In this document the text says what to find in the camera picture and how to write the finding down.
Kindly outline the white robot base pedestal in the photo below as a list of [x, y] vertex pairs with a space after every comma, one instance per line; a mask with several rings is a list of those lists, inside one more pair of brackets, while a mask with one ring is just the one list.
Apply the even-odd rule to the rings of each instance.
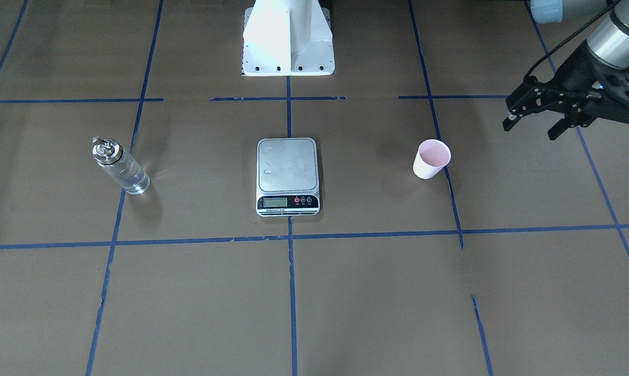
[[335, 70], [328, 7], [319, 1], [256, 1], [245, 10], [244, 76], [328, 76]]

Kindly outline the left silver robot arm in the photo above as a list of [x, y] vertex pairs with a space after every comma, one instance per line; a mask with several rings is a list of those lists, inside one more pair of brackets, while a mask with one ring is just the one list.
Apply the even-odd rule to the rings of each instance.
[[629, 124], [629, 1], [592, 3], [595, 30], [542, 83], [529, 70], [506, 98], [510, 131], [524, 117], [544, 111], [562, 114], [548, 130], [555, 140], [566, 130], [596, 119]]

